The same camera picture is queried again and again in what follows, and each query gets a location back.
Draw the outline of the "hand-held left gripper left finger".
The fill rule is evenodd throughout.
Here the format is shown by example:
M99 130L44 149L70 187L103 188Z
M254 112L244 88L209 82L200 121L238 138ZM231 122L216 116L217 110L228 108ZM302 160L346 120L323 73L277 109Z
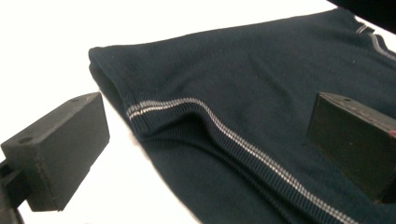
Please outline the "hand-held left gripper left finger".
M62 211L109 142L102 95L66 101L1 144L11 204Z

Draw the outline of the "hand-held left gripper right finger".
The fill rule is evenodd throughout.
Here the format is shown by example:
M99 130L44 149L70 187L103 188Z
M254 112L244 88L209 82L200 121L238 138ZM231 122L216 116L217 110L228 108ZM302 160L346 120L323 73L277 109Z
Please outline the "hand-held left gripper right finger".
M396 203L396 119L320 92L307 136L371 201Z

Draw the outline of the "dark blue knitted vest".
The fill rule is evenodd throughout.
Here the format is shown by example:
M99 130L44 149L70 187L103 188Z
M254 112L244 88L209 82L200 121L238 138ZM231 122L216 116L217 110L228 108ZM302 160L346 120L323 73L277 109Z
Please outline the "dark blue knitted vest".
M396 118L396 52L337 8L93 48L104 95L176 196L211 224L396 224L306 134L321 91Z

